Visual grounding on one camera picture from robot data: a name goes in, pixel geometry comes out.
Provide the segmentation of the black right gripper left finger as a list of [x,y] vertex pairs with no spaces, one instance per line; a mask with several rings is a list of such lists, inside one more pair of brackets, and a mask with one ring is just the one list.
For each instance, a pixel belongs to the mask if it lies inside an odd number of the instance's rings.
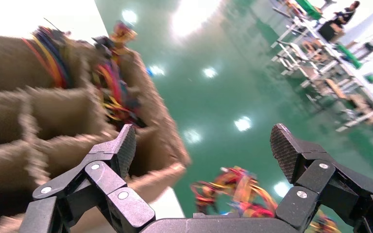
[[135,130],[123,126],[117,138],[95,145],[74,168],[33,192],[21,233],[68,233],[96,207],[118,233],[139,233],[155,212],[122,178],[124,158],[134,155]]

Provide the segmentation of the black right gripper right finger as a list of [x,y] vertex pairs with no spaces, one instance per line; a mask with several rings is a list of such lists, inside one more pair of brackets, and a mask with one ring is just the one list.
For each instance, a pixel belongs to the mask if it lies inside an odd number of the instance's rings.
[[373,233],[373,179],[336,162],[319,144],[292,135],[284,124],[271,130],[273,157],[292,188],[276,217],[304,232],[321,206],[332,209],[356,233]]

